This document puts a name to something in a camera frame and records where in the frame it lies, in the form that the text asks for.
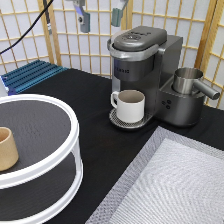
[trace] coffee machine lid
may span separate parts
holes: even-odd
[[[155,44],[161,45],[166,41],[166,30],[138,26],[117,36],[114,40],[114,48],[120,51],[136,52],[146,50]]]

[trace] white shoji screen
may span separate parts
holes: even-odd
[[[15,43],[30,27],[42,5],[40,0],[0,0],[0,51]],[[49,35],[47,36],[46,18],[44,19],[44,26],[39,20],[18,45],[0,55],[0,75],[36,59],[53,63],[50,43],[47,46],[46,42]]]
[[[219,0],[217,3],[208,39],[210,41],[202,62],[204,82],[221,92],[221,97],[215,101],[207,99],[206,103],[224,110],[224,0]]]
[[[179,67],[194,67],[210,0],[134,0],[132,26],[183,37]]]
[[[111,60],[107,40],[120,30],[110,25],[111,11],[118,1],[86,1],[85,10],[91,14],[91,32],[88,34],[80,31],[78,15],[71,1],[54,1],[50,8],[50,18],[58,64],[110,76]]]

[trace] black cable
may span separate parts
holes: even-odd
[[[10,50],[11,48],[15,47],[29,32],[30,30],[33,29],[33,27],[36,25],[37,21],[40,19],[40,17],[47,11],[47,9],[49,8],[49,6],[51,5],[51,3],[54,0],[51,0],[47,6],[44,8],[44,10],[40,13],[40,15],[36,18],[36,20],[33,22],[33,24],[31,25],[31,27],[19,38],[19,40],[17,40],[13,45],[11,45],[10,47],[6,48],[5,50],[0,52],[0,55],[5,53],[6,51]]]

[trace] black countertop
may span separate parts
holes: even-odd
[[[80,124],[83,181],[71,203],[48,223],[85,223],[158,126],[224,150],[224,111],[206,106],[191,128],[158,120],[137,132],[115,128],[109,121],[111,86],[110,79],[70,69],[23,92],[66,102]]]

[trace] blue dish rack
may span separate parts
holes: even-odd
[[[36,60],[14,71],[2,75],[5,86],[16,93],[29,89],[45,79],[48,79],[67,68]]]

